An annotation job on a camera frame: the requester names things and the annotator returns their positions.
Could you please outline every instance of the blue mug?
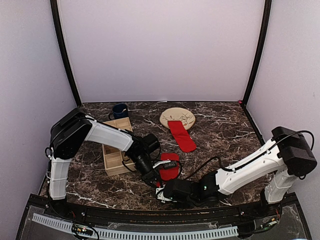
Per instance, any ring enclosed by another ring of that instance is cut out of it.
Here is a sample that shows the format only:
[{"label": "blue mug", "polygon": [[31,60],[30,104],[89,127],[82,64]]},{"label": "blue mug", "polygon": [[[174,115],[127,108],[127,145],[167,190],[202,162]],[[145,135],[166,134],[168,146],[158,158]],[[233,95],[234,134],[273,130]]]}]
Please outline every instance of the blue mug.
[{"label": "blue mug", "polygon": [[113,115],[114,119],[123,119],[129,117],[129,110],[128,106],[124,103],[119,103],[117,105],[114,105],[112,108],[112,112],[109,113],[109,119],[111,119],[111,116]]}]

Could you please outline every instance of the red object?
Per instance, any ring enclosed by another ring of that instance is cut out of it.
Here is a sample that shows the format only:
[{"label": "red object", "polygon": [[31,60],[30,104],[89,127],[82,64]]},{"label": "red object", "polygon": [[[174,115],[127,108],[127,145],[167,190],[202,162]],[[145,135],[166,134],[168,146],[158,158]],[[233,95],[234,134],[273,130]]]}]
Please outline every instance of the red object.
[{"label": "red object", "polygon": [[168,121],[168,126],[176,143],[183,152],[189,153],[196,149],[196,144],[191,139],[181,121]]},{"label": "red object", "polygon": [[[176,153],[162,153],[161,160],[174,160],[179,162],[179,156]],[[168,182],[171,179],[174,179],[179,174],[179,164],[176,167],[169,168],[169,169],[159,169],[160,176],[164,182]]]}]

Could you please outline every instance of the white wall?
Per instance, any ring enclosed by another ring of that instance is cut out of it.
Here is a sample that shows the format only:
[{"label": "white wall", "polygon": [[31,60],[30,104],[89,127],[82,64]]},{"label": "white wall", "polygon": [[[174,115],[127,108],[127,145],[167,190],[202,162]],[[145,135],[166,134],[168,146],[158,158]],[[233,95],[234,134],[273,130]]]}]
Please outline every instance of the white wall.
[{"label": "white wall", "polygon": [[264,0],[60,0],[83,102],[237,101]]},{"label": "white wall", "polygon": [[[248,109],[265,139],[277,126],[312,131],[313,153],[320,161],[320,1],[273,1]],[[320,239],[319,166],[293,191],[313,239]]]},{"label": "white wall", "polygon": [[0,0],[1,239],[15,239],[45,174],[50,128],[75,106],[50,1]]}]

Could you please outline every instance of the black frame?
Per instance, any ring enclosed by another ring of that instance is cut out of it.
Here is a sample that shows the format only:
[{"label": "black frame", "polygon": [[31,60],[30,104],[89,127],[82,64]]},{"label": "black frame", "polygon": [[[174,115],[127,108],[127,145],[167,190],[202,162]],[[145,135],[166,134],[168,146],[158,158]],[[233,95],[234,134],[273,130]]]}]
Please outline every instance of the black frame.
[{"label": "black frame", "polygon": [[[302,221],[304,232],[307,239],[312,239],[306,218],[302,212],[300,203],[296,194],[289,193],[283,197],[281,206],[295,204],[299,216]],[[254,209],[261,208],[261,202],[251,202],[235,206],[223,206],[202,209],[199,214],[199,209],[194,210],[172,210],[172,211],[141,211],[141,210],[121,210],[80,205],[75,203],[67,203],[68,207],[76,214],[76,220],[88,225],[107,226],[109,222],[128,223],[138,225],[175,225],[175,224],[195,224],[203,222],[218,222],[221,225],[243,226],[251,223],[254,218],[244,216],[244,213],[251,213]],[[19,240],[22,235],[26,217],[30,206],[35,206],[44,209],[44,213],[56,216],[48,206],[46,197],[31,194],[21,218],[19,229],[16,235],[16,240]]]},{"label": "black frame", "polygon": [[51,3],[51,11],[52,11],[53,23],[54,23],[54,28],[55,28],[55,34],[56,34],[56,38],[58,40],[65,73],[68,78],[75,103],[78,107],[80,107],[82,105],[82,102],[80,99],[80,95],[79,95],[79,92],[77,89],[76,81],[75,81],[74,75],[72,73],[71,65],[69,62],[69,57],[68,57],[68,53],[67,53],[67,49],[66,49],[64,34],[62,32],[62,27],[61,27],[61,22],[60,22],[60,17],[59,17],[58,3],[57,3],[57,0],[50,0],[50,3]]},{"label": "black frame", "polygon": [[255,51],[255,56],[253,60],[253,65],[250,73],[250,77],[248,80],[248,84],[245,89],[245,93],[243,96],[242,103],[246,106],[248,104],[250,94],[252,92],[252,88],[254,87],[255,79],[257,76],[262,52],[264,50],[266,35],[267,35],[267,29],[268,29],[268,23],[270,18],[270,12],[271,12],[271,4],[272,0],[265,0],[264,2],[264,10],[263,10],[263,17],[262,17],[262,23],[261,23],[261,29],[260,29],[260,35],[258,44]]},{"label": "black frame", "polygon": [[245,89],[243,100],[239,101],[240,106],[242,107],[244,114],[248,118],[248,120],[249,120],[249,122],[250,122],[250,124],[251,124],[251,126],[252,126],[261,145],[264,145],[266,142],[265,142],[261,132],[259,131],[257,125],[255,124],[250,112],[248,111],[247,104],[248,104],[252,89],[254,87],[258,68],[260,65],[261,56],[262,56],[262,53],[264,50],[264,45],[265,45],[267,30],[268,30],[268,24],[269,24],[269,18],[270,18],[270,13],[271,13],[271,5],[272,5],[272,0],[265,0],[260,35],[259,35],[258,44],[257,44],[256,51],[255,51],[255,56],[254,56],[254,60],[253,60],[253,64],[252,64],[250,77],[249,77],[248,84]]}]

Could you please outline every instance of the red towel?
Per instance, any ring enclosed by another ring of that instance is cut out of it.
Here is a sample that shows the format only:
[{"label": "red towel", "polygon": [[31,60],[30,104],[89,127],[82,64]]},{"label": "red towel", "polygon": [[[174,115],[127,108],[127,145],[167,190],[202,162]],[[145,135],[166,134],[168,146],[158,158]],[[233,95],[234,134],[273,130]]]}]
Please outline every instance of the red towel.
[{"label": "red towel", "polygon": [[168,126],[176,143],[183,152],[189,153],[196,149],[196,144],[191,139],[181,121],[168,121]]}]

